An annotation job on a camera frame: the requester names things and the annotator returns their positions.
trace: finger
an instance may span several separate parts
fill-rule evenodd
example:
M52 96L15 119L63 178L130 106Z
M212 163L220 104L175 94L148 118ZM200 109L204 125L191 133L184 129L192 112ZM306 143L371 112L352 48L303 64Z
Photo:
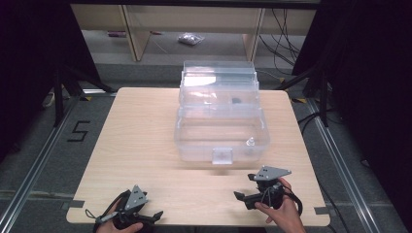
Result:
M272 217L269 216L269 217L266 219L266 223L270 223L270 222L272 222L272 220L273 220Z
M282 183L283 186L287 187L287 189L289 188L290 190L292 190L291 184L288 183L284 178L278 178L278 180Z
M123 229L121 233L135 233L136 231L139 231L143 228L143 223L138 222L133 225L130 225L129 227Z
M267 215L272 214L273 211L274 211L272 208L270 208L270 207L268 207L268 206L266 206L265 204L260 203L260 202L256 202L256 203L255 203L255 207L256 207L258 210L264 212L264 213L267 214Z

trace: gray floor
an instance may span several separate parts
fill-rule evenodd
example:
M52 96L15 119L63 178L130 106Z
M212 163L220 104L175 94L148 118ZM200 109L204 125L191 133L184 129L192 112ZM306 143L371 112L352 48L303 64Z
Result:
M110 38L103 31L85 31L84 35L94 62L104 83L119 88L122 86L165 86L178 87L183 62L190 59L201 60L246 60L241 35L201 34L204 41L194 47L177 42L179 32L164 32L153 35L148 43L143 59L132 61L129 46L124 38ZM275 47L269 35L263 36L267 44ZM290 37L298 48L304 37ZM285 49L279 52L292 60ZM292 66L275 59L262 42L257 47L255 66L262 89L272 89L280 83L280 78L289 80ZM94 88L82 83L84 88ZM288 90L291 98L302 98L304 82ZM98 138L105 118L115 97L94 96L89 101L75 101L73 113L68 117L55 147L40 176L31 188L30 195L19 215L14 219L11 232L90 232L91 224L71 224L66 221L67 205L72 200L82 178L88 159ZM308 104L292 103L296 119L311 114ZM24 138L19 142L20 151L11 152L0 164L0 210L5 211L14 193L20 188L31 165L35 162L52 132L53 107L45 108L32 121ZM407 232L403 227L391 201L376 180L373 172L360 164L361 152L351 138L338 113L328 114L329 130L334 142L345 159L351 175L356 180L362 198L367 203L381 232ZM79 120L88 120L80 130L87 131L85 140L80 143L68 142L80 135L72 133ZM320 129L311 121L304 131L303 139L308 149L320 184L325 188L324 197L329 207L330 225L337 232L346 232L344 219L351 232L367 232L359 213L346 190L335 163L332 160ZM338 213L333 209L334 203ZM307 227L308 232L332 232L328 227ZM171 232L170 228L162 229ZM207 229L217 232L216 228ZM267 232L280 232L275 226L268 226Z

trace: stacked plastic boxes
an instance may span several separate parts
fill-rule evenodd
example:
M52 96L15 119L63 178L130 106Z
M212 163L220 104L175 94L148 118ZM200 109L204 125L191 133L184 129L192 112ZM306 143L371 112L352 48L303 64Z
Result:
M251 62L186 61L175 143L185 161L259 160L270 142Z

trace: black tape line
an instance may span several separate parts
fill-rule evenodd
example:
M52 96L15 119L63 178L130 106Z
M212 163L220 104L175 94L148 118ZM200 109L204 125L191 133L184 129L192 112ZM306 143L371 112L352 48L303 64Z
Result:
M327 207L315 207L314 209L317 216L329 214L329 209Z
M82 208L85 201L73 200L70 202L70 208Z

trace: black cable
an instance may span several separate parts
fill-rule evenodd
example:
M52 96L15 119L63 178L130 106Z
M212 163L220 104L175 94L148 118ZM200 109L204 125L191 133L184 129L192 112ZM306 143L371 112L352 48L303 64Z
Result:
M269 72L266 72L266 71L261 71L261 70L256 70L256 72L258 72L258 73L262 73L262 74L266 74L266 75L268 75L268 76L270 76L270 77L272 77L272 78L274 78L274 79L280 80L280 78L278 78L278 77L276 77L276 76L274 76L274 75L270 74Z
M324 186L319 181L318 176L316 176L316 180L318 181L319 187L322 189L322 191L324 192L327 199L329 199L330 204L332 205L333 209L336 211L337 215L339 216L340 220L342 221L343 227L345 228L346 232L349 233L350 231L349 231L348 225L346 224L345 220L343 219L342 215L340 214L339 209L337 209L336 205L334 204L332 198L329 196L329 194L326 192Z
M330 229L333 233L336 233L336 230L335 230L331 225L328 225L327 227L329 227L329 229Z
M288 62L291 66L294 65L294 63L290 60L288 60L285 56L283 56L282 54L280 54L279 52L277 52L276 50L272 49L269 45L266 44L266 42L263 40L263 38L261 37L261 35L259 35L261 41L263 42L263 44L266 46L266 48L272 52L273 54L279 56L280 58L282 58L283 60L285 60L286 62Z
M276 22L278 23L279 28L281 29L281 37L279 38L279 41L276 41L276 40L275 40L275 41L276 41L278 44L280 44L280 43L281 43L282 36L284 36L284 37L285 37L285 40L288 42L288 45L289 45L289 47L286 48L286 49L291 52L292 59L294 60L294 57L297 58L295 52L300 52L300 50L299 50L297 47L295 47L295 46L291 43L291 41L289 40L288 25L287 25L288 10L284 9L284 24L283 24L283 26L281 25L279 19L276 17L275 11L274 11L273 9L272 9L272 14L273 14L273 16L275 17Z
M310 121L312 121L312 119L314 119L314 118L316 118L316 117L317 117L316 115L311 116L311 117L306 121L306 123L303 125L302 131L301 131L302 136L303 136L303 134L304 134L304 132L305 132L306 126L309 124Z

